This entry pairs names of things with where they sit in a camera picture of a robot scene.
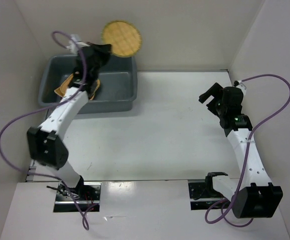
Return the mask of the round yellow-green woven tray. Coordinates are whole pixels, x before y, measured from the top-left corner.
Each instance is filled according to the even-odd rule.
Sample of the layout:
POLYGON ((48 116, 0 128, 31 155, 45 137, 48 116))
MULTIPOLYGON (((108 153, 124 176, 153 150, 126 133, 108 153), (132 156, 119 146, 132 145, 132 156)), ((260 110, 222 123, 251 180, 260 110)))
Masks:
POLYGON ((104 44, 110 44, 112 54, 120 58, 132 57, 142 47, 140 31, 124 20, 109 22, 102 30, 101 39, 104 44))

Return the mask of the rounded tan woven tray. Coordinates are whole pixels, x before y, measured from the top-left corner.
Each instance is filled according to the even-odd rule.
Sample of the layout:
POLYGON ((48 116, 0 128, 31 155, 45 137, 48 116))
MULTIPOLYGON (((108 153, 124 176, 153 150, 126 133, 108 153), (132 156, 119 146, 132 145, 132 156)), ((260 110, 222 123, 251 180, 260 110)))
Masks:
MULTIPOLYGON (((71 82, 71 80, 73 79, 73 74, 71 74, 61 85, 60 87, 62 87, 62 89, 65 91, 66 93, 66 90, 68 88, 68 85, 69 83, 71 82)), ((95 98, 95 95, 96 95, 96 92, 98 91, 98 89, 100 88, 101 86, 101 82, 100 80, 98 79, 95 83, 94 83, 94 90, 93 90, 93 93, 90 97, 90 100, 93 100, 95 98)))

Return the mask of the triangular orange woven tray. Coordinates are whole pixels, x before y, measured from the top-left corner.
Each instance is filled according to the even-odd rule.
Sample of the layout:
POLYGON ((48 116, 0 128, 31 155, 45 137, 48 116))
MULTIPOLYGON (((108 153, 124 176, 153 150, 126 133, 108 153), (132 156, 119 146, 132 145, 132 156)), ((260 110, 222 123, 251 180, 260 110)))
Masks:
POLYGON ((61 98, 65 95, 65 91, 62 89, 62 87, 58 87, 54 90, 54 92, 60 96, 61 98))

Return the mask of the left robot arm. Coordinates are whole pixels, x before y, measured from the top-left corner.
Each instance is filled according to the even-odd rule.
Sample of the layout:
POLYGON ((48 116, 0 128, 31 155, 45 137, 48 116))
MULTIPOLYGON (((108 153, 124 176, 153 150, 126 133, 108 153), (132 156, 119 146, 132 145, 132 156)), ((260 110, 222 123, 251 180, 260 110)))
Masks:
POLYGON ((74 200, 81 199, 87 189, 83 177, 68 161, 69 151, 63 138, 74 117, 97 91, 100 68, 109 62, 112 45, 88 42, 78 51, 83 55, 76 56, 75 67, 59 105, 42 124, 27 131, 31 158, 63 181, 68 186, 67 194, 74 200))

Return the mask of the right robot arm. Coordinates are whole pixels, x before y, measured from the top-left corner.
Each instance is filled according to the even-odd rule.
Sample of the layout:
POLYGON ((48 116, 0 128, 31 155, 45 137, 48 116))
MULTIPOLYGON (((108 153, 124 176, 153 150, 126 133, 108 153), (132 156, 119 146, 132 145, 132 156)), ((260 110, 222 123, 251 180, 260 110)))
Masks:
POLYGON ((250 135, 252 123, 242 113, 244 92, 238 87, 222 87, 215 83, 199 96, 199 102, 204 103, 209 97, 212 100, 207 104, 207 109, 219 118, 220 126, 235 152, 243 179, 234 182, 224 172, 210 172, 205 178, 205 193, 210 197, 221 194, 233 202, 233 214, 239 219, 271 218, 283 197, 283 191, 268 176, 255 140, 250 135))

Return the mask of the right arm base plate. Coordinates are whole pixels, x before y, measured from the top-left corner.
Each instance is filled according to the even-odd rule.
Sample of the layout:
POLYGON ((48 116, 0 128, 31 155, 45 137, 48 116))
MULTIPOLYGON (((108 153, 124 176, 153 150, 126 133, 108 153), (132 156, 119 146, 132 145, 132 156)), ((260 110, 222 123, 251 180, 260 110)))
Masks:
POLYGON ((206 183, 202 180, 189 180, 188 189, 192 211, 207 210, 212 204, 223 198, 218 192, 208 191, 206 183))

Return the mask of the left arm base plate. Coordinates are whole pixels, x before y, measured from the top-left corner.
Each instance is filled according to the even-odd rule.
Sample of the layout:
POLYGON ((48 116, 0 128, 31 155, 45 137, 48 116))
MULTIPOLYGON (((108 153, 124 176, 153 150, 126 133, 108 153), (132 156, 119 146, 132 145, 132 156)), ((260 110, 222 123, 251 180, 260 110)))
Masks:
MULTIPOLYGON (((100 210, 100 194, 101 182, 87 181, 84 183, 87 192, 81 196, 73 192, 74 199, 83 212, 99 212, 100 210)), ((73 213, 78 212, 74 201, 70 197, 65 187, 59 184, 57 187, 46 186, 48 189, 55 191, 54 213, 73 213)))

